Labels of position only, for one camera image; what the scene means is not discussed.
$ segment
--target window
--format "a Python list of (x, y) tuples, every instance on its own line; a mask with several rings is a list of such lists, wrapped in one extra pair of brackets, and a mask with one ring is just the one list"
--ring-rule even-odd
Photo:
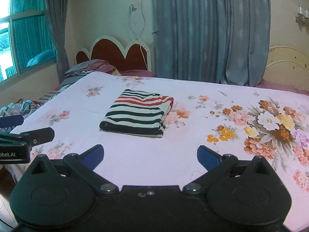
[(55, 58), (42, 0), (0, 0), (0, 82)]

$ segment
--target floral bed sheet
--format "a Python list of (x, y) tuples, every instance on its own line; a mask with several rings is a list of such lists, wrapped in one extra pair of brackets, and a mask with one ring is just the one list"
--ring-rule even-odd
[[(108, 133), (100, 122), (125, 89), (168, 95), (174, 105), (162, 138)], [(32, 148), (60, 159), (96, 144), (105, 150), (95, 172), (123, 185), (179, 185), (207, 171), (197, 161), (206, 145), (241, 160), (262, 155), (292, 197), (285, 225), (309, 222), (309, 97), (287, 91), (161, 78), (117, 77), (93, 72), (47, 102), (12, 133), (52, 127), (52, 142)], [(28, 165), (19, 165), (24, 172)]]

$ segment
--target folded striped cloth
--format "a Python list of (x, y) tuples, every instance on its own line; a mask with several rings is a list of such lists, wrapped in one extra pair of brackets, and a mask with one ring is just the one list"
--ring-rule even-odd
[(163, 136), (163, 121), (174, 98), (156, 93), (126, 89), (110, 107), (100, 128), (107, 132), (146, 137)]

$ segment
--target white headboard frame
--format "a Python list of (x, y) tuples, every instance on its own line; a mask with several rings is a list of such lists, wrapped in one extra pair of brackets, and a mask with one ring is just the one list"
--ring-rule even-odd
[(309, 91), (309, 57), (293, 47), (271, 47), (263, 79)]

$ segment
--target headboard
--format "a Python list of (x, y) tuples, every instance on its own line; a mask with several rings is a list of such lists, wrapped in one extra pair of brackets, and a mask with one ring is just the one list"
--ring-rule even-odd
[(263, 79), (309, 91), (309, 58), (288, 46), (269, 48)]
[(94, 41), (90, 51), (82, 48), (76, 54), (75, 63), (80, 64), (91, 59), (106, 60), (119, 71), (151, 71), (150, 50), (144, 42), (133, 41), (124, 48), (117, 39), (102, 36)]

